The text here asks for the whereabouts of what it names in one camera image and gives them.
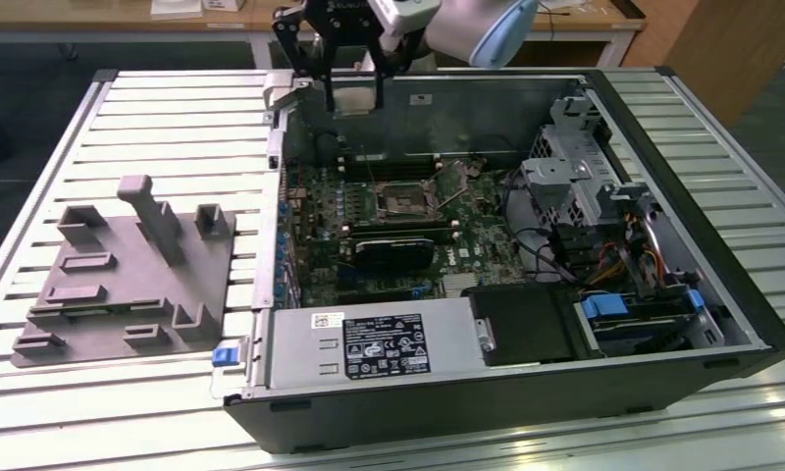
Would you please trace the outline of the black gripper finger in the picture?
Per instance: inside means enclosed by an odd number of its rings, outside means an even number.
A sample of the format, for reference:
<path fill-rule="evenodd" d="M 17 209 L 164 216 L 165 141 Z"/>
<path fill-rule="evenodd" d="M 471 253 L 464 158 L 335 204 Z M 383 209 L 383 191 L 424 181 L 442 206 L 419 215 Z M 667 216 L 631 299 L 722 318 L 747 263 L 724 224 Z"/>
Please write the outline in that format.
<path fill-rule="evenodd" d="M 328 112 L 335 111 L 331 74 L 337 45 L 333 43 L 333 20 L 335 16 L 325 4 L 301 4 L 295 7 L 277 7 L 271 23 L 295 73 L 300 77 L 312 78 L 321 84 Z M 320 44 L 312 52 L 300 44 L 299 33 L 303 23 L 312 27 L 320 37 Z"/>
<path fill-rule="evenodd" d="M 385 80 L 410 71 L 412 63 L 424 56 L 424 29 L 408 32 L 392 52 L 381 44 L 381 36 L 369 40 L 368 52 L 375 64 L 375 108 L 385 104 Z"/>

